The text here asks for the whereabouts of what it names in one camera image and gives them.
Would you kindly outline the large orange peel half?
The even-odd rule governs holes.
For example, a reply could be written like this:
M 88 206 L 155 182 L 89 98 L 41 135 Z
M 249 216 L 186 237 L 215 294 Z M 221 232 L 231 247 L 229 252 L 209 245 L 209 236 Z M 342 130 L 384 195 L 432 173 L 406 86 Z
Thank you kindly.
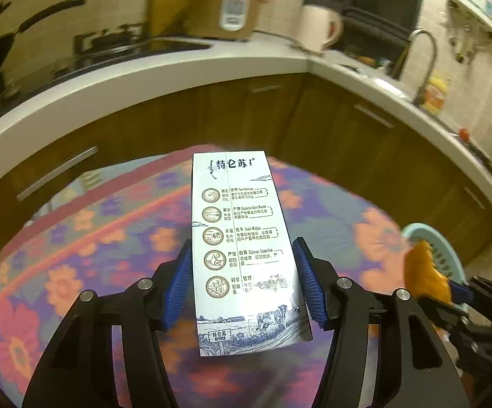
M 427 296 L 452 303 L 449 280 L 435 268 L 432 248 L 425 240 L 417 242 L 404 256 L 404 285 L 416 300 Z

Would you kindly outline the white blue milk carton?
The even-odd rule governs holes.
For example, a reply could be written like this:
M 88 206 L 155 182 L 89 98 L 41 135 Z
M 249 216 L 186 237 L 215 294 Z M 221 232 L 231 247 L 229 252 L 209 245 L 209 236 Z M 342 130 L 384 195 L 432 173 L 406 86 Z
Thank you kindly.
M 194 154 L 191 194 L 201 356 L 260 353 L 312 340 L 266 154 Z

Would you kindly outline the dark kitchen window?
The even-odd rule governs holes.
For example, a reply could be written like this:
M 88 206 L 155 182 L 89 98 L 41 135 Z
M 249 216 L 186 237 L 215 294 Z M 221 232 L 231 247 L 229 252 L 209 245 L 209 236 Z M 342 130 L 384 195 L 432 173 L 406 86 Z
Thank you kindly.
M 334 9 L 343 33 L 334 45 L 353 56 L 395 62 L 417 26 L 422 0 L 304 0 Z

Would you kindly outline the light green plastic basket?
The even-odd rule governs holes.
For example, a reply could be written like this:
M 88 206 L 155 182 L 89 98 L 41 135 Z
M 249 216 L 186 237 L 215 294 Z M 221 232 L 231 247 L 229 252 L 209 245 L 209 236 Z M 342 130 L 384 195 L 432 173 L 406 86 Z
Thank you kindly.
M 425 240 L 432 248 L 435 268 L 448 280 L 462 284 L 466 282 L 459 256 L 438 230 L 426 224 L 413 223 L 403 229 L 402 235 L 409 243 L 410 249 L 417 242 Z

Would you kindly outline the floral towel table cover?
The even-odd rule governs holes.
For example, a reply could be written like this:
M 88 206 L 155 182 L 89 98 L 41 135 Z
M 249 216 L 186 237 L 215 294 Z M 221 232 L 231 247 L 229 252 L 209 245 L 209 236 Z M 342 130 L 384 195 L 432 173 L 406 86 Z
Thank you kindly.
M 191 235 L 190 149 L 97 170 L 62 189 L 0 253 L 0 388 L 21 404 L 43 349 L 77 295 L 120 292 L 172 260 Z M 269 161 L 291 238 L 339 274 L 389 293 L 408 243 L 378 207 L 327 180 Z M 193 303 L 159 337 L 182 407 L 309 407 L 331 343 L 203 358 Z

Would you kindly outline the red tomato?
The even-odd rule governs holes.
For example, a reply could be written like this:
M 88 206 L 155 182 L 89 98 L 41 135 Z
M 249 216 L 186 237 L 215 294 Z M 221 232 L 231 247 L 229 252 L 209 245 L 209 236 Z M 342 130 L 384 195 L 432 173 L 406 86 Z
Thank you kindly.
M 469 131 L 467 129 L 460 129 L 458 132 L 458 136 L 464 142 L 468 142 L 470 140 Z

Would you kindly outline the yellow dish soap bottle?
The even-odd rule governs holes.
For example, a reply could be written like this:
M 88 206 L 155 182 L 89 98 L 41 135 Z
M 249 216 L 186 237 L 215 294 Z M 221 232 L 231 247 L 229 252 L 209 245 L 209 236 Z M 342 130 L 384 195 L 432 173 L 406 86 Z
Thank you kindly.
M 431 76 L 426 84 L 422 107 L 425 111 L 439 115 L 444 106 L 450 80 L 449 78 L 436 78 Z

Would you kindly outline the wooden cabinet fronts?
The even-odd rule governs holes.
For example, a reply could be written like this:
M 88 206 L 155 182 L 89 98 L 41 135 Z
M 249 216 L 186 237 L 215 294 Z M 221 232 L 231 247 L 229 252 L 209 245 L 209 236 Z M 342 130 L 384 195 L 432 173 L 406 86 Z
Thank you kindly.
M 479 183 L 395 109 L 319 76 L 288 74 L 149 100 L 48 144 L 0 180 L 0 250 L 80 170 L 195 145 L 263 150 L 371 201 L 400 226 L 433 226 L 463 262 L 492 242 L 492 204 Z

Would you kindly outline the white electric kettle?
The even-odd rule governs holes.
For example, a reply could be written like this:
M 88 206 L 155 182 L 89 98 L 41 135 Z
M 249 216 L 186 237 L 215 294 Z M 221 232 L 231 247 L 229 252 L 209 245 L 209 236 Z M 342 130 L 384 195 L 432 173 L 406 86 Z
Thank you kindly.
M 311 53 L 322 54 L 339 40 L 343 21 L 333 9 L 319 5 L 303 5 L 296 40 Z

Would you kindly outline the white curved countertop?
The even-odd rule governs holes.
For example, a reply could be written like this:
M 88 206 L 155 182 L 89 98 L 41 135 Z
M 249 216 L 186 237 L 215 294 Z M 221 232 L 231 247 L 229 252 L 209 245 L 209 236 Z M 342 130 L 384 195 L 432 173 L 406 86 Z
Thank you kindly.
M 455 163 L 492 204 L 488 171 L 390 78 L 343 53 L 315 57 L 275 38 L 211 41 L 204 50 L 136 58 L 44 90 L 0 118 L 0 179 L 57 139 L 120 109 L 195 87 L 302 73 L 337 84 L 395 116 Z

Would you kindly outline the black gas stove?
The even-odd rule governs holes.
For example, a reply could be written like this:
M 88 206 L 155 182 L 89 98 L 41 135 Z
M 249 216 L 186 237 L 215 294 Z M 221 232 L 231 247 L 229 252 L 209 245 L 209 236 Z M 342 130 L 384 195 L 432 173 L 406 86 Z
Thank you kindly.
M 0 76 L 0 117 L 35 95 L 91 71 L 152 55 L 209 49 L 183 38 L 149 37 L 145 22 L 76 35 L 73 52 L 21 78 Z

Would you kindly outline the brown rice cooker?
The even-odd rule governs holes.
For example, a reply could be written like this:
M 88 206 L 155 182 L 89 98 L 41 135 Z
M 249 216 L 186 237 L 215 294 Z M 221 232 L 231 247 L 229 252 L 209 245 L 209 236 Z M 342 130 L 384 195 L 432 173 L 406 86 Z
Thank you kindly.
M 263 0 L 188 0 L 183 27 L 193 38 L 248 41 Z

